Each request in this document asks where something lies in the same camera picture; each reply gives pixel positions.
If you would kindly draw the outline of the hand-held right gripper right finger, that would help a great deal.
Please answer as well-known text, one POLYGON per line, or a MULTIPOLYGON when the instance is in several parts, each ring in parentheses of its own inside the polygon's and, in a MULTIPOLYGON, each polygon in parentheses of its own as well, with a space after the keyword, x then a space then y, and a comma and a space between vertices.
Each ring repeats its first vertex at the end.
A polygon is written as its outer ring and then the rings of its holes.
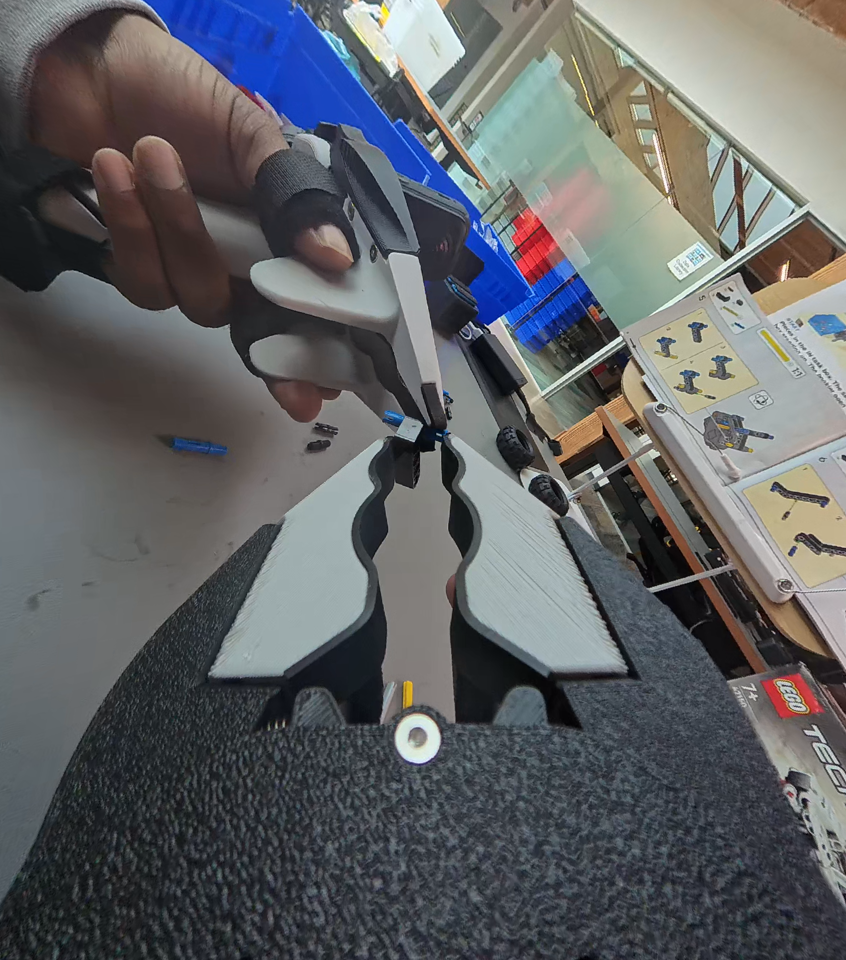
POLYGON ((460 438, 444 441, 442 468, 464 623, 546 679, 625 676, 557 513, 460 438))

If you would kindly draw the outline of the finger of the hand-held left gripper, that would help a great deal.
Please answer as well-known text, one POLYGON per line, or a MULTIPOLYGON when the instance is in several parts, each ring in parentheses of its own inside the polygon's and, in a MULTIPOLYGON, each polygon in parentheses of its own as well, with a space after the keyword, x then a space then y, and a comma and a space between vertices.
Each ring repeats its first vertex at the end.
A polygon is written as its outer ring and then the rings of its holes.
POLYGON ((403 414, 443 431, 448 427, 443 380, 419 260, 373 250, 370 265, 383 292, 395 300, 392 318, 365 340, 377 380, 403 414))

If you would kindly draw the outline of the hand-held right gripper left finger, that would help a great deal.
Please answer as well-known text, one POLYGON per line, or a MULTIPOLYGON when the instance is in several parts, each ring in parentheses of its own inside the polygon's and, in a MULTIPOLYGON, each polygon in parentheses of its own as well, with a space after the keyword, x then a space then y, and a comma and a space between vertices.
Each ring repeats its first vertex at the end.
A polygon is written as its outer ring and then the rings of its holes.
POLYGON ((289 510, 210 669, 219 682, 331 682, 377 669, 386 623, 376 555, 394 445, 380 439, 289 510))

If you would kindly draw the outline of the black beam piece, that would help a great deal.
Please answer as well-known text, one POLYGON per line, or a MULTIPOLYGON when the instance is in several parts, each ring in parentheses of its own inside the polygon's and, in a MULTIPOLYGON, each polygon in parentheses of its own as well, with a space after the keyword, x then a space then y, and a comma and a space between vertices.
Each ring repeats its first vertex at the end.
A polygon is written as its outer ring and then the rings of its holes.
POLYGON ((407 489, 415 489, 420 478, 422 454, 434 451, 438 444, 440 442, 421 444, 409 442, 397 438, 394 431, 392 451, 395 482, 407 489))

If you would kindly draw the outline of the grey desk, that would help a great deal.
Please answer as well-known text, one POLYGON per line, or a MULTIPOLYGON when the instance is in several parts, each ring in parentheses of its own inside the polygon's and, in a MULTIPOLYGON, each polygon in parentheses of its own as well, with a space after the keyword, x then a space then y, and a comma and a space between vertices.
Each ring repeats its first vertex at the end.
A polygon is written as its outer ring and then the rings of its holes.
POLYGON ((381 438, 357 399, 314 431, 226 330, 66 273, 0 278, 0 902, 86 727, 178 606, 262 524, 381 438), (171 450, 178 436, 228 447, 171 450))

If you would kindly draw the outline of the person's left hand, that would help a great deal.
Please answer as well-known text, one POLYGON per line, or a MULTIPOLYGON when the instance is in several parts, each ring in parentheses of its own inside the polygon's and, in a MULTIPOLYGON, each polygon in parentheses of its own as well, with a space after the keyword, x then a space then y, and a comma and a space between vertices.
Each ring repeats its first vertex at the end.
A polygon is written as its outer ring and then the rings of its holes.
POLYGON ((226 326, 252 299, 197 204, 248 207, 278 121, 141 13, 104 10, 35 60, 31 141, 90 169, 110 236, 109 279, 134 305, 226 326))

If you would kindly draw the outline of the black power adapter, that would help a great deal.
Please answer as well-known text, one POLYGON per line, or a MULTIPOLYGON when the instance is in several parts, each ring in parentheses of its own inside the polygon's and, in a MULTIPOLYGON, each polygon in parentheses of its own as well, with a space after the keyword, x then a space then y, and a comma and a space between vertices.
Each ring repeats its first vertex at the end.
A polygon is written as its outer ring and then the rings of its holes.
POLYGON ((516 395, 524 389, 526 377, 493 332, 477 330, 472 342, 472 352, 503 396, 516 395))

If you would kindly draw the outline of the black toy tire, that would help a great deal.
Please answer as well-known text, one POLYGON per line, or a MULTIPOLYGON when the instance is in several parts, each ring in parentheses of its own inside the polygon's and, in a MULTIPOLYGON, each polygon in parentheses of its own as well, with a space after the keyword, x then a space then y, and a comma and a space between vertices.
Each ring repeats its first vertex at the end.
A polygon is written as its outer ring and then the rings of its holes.
POLYGON ((501 460, 516 474, 532 467, 536 461, 536 449, 525 434, 512 425, 501 427, 496 437, 501 460))
POLYGON ((558 517, 565 517, 570 509, 570 499, 559 482, 550 474, 539 472, 528 481, 527 490, 558 517))

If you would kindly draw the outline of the stack of red blue bins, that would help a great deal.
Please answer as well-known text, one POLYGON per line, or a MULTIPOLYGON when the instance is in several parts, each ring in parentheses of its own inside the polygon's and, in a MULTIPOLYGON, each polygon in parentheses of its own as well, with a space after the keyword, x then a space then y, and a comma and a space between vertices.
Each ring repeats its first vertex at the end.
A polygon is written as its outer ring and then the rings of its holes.
POLYGON ((520 347, 533 354, 559 345, 589 355, 615 338, 596 296, 530 209, 512 223, 515 264, 530 293, 504 316, 520 347))

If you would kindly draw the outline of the white plastic container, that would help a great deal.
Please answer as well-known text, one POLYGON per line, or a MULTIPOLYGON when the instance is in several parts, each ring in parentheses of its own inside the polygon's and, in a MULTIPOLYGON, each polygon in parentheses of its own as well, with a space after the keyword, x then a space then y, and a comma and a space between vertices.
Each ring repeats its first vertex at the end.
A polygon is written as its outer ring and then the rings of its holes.
POLYGON ((437 1, 387 1, 383 34, 405 71, 429 93, 465 56, 437 1))

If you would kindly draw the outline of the wooden book stand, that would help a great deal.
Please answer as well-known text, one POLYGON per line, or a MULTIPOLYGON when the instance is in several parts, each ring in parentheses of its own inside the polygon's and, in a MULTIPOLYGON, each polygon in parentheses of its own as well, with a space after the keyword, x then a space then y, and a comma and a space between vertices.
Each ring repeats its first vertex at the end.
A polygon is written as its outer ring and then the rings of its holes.
MULTIPOLYGON (((842 281, 846 281, 846 253, 809 277, 779 281, 758 291, 755 294, 755 303, 766 315, 771 315, 842 281)), ((563 450, 563 454, 557 460, 565 474, 570 474, 571 469, 581 467, 587 457, 594 455, 599 441, 609 439, 619 445, 622 426, 640 423, 644 427, 646 436, 653 440, 656 451, 677 478, 684 493, 693 502, 702 520, 715 535, 720 548, 734 564, 741 582, 746 584, 755 604, 762 610, 765 621, 771 623, 778 633, 795 646, 811 654, 833 659, 835 655, 824 638, 794 599, 788 599, 781 604, 774 603, 757 584, 746 561, 730 545, 728 522, 712 515, 700 498, 696 483, 688 479, 677 466, 671 447, 665 440, 659 438, 655 428, 649 425, 648 419, 643 414, 649 392, 634 362, 630 362, 624 370, 621 389, 619 398, 599 407, 595 413, 557 434, 556 438, 561 442, 563 450), (620 423, 621 426, 611 426, 611 423, 620 423)))

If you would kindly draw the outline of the monster truck toy box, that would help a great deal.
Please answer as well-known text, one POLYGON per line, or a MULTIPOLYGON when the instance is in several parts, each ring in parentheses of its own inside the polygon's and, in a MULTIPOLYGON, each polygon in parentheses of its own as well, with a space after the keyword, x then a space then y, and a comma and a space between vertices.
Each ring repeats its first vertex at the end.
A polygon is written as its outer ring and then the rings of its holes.
POLYGON ((846 718, 804 666, 731 679, 813 861, 846 914, 846 718))

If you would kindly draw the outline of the instruction booklet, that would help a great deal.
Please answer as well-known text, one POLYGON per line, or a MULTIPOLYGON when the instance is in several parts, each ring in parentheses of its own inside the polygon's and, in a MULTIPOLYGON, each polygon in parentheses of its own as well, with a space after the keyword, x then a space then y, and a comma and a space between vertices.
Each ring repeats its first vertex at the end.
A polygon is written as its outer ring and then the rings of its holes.
POLYGON ((737 275, 623 332, 657 402, 732 490, 846 673, 846 281, 770 316, 737 275))

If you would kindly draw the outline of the white wall sign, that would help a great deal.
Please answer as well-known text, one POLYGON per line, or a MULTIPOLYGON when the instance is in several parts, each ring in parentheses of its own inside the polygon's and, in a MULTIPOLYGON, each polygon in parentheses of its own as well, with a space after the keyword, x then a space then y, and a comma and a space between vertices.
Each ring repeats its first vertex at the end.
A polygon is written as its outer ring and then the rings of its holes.
POLYGON ((703 242, 697 241, 669 259, 667 269, 678 282, 684 282, 715 259, 714 252, 703 242))

